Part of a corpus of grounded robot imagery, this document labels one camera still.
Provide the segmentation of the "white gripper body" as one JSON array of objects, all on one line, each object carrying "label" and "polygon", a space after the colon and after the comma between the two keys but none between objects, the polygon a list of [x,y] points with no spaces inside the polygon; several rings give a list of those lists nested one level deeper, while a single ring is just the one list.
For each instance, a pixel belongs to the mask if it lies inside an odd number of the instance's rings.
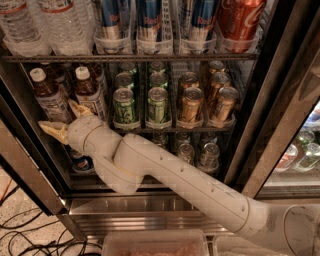
[{"label": "white gripper body", "polygon": [[107,152],[109,127],[95,115],[83,116],[68,127],[69,145],[84,155],[103,155]]}]

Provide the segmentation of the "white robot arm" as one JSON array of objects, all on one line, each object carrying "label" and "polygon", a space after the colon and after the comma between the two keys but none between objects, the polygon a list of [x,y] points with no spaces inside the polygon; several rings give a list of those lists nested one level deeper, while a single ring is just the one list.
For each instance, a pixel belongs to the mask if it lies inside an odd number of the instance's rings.
[{"label": "white robot arm", "polygon": [[73,100],[68,104],[74,121],[41,121],[39,126],[90,157],[113,191],[131,195],[149,175],[239,237],[280,253],[320,256],[319,204],[256,201],[137,134],[119,135],[89,108]]}]

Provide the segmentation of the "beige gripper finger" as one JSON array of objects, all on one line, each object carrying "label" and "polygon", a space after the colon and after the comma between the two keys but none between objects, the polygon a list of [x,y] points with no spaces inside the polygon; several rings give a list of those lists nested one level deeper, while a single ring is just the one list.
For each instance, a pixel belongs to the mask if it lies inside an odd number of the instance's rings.
[{"label": "beige gripper finger", "polygon": [[68,125],[61,122],[39,121],[40,128],[48,135],[68,145]]},{"label": "beige gripper finger", "polygon": [[77,119],[86,116],[93,116],[93,113],[88,107],[78,104],[76,101],[72,99],[68,100],[68,104]]}]

